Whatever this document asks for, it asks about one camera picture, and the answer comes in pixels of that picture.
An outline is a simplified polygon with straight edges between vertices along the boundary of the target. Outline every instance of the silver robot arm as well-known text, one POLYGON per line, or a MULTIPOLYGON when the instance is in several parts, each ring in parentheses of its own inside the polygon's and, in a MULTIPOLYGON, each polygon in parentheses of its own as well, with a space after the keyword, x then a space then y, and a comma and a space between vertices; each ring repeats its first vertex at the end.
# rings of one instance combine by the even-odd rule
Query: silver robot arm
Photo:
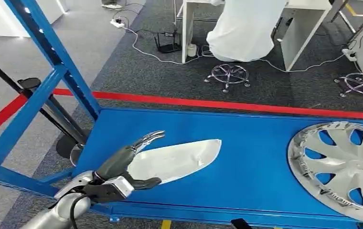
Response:
POLYGON ((58 201, 53 206, 38 213, 21 229, 77 229, 75 220, 93 204, 122 201, 134 190, 157 186, 161 179, 134 180, 127 168, 143 148, 161 137, 164 131, 152 132, 117 151, 96 171, 79 174, 55 194, 58 201))

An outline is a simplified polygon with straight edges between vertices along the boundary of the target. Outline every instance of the person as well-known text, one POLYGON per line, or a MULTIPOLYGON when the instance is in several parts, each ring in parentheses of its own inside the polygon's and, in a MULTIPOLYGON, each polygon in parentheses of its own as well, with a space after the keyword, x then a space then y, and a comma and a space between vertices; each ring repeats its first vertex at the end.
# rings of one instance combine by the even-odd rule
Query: person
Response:
MULTIPOLYGON (((213 5, 222 3, 212 0, 213 5)), ((207 35, 214 57, 224 62, 249 62, 274 47, 271 33, 287 0, 225 0, 215 28, 207 35)))
POLYGON ((101 0, 101 6, 111 10, 120 10, 123 7, 118 5, 118 0, 101 0))

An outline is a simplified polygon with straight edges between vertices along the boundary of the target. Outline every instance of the blue steel beam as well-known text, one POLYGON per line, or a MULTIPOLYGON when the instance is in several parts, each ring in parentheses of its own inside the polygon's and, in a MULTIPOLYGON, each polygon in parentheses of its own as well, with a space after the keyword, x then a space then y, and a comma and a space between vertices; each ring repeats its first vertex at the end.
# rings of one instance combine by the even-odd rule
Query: blue steel beam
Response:
POLYGON ((53 197, 57 188, 48 184, 26 177, 0 166, 0 185, 18 189, 20 191, 39 194, 44 197, 53 197))
POLYGON ((73 172, 73 168, 69 168, 62 172, 43 177, 43 178, 39 179, 39 181, 46 183, 46 184, 53 184, 57 181, 62 180, 65 177, 70 177, 72 175, 72 172, 73 172))
POLYGON ((35 0, 4 0, 18 20, 24 26, 32 40, 44 54, 48 62, 54 66, 63 64, 69 73, 63 81, 85 108, 96 120, 101 107, 91 94, 90 88, 82 78, 66 49, 62 45, 52 26, 35 0))
POLYGON ((65 66, 55 66, 6 130, 0 135, 0 164, 6 159, 25 129, 30 125, 42 105, 66 73, 67 69, 65 66))

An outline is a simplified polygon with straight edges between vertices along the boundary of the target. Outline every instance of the chair base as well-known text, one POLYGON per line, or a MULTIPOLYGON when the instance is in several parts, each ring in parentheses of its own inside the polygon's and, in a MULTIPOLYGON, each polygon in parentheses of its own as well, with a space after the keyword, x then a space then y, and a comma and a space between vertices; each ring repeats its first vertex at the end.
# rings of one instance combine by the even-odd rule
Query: chair base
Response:
POLYGON ((247 73, 246 69, 239 65, 217 65, 211 70, 211 75, 204 79, 204 82, 211 82, 211 78, 214 78, 217 81, 225 84, 225 88, 222 90, 224 93, 229 92, 230 84, 244 83, 245 87, 250 87, 248 80, 249 74, 247 73))
POLYGON ((363 73, 351 73, 345 77, 335 79, 335 83, 340 83, 341 80, 345 83, 347 89, 339 94, 340 97, 346 97, 350 92, 363 94, 363 73))

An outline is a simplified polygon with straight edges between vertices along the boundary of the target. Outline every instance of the blue metal shelf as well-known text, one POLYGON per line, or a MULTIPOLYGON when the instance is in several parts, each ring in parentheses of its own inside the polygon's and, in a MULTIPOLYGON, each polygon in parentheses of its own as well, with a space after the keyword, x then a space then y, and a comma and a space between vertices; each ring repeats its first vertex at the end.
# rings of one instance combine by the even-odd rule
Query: blue metal shelf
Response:
MULTIPOLYGON (((197 173, 152 190, 137 191, 124 202, 94 205, 94 212, 111 219, 126 216, 226 224, 231 219, 244 218, 261 226, 356 228, 358 221, 340 215, 309 195, 287 163, 292 136, 309 125, 331 119, 101 109, 36 1, 5 2, 53 70, 0 136, 0 185, 53 198, 57 188, 51 183, 96 169, 120 147, 163 129, 166 138, 150 148, 219 138, 223 141, 220 155, 197 173), (2 162, 60 80, 96 121, 78 167, 40 180, 3 168, 2 162)), ((363 124, 363 120, 352 122, 363 124)))

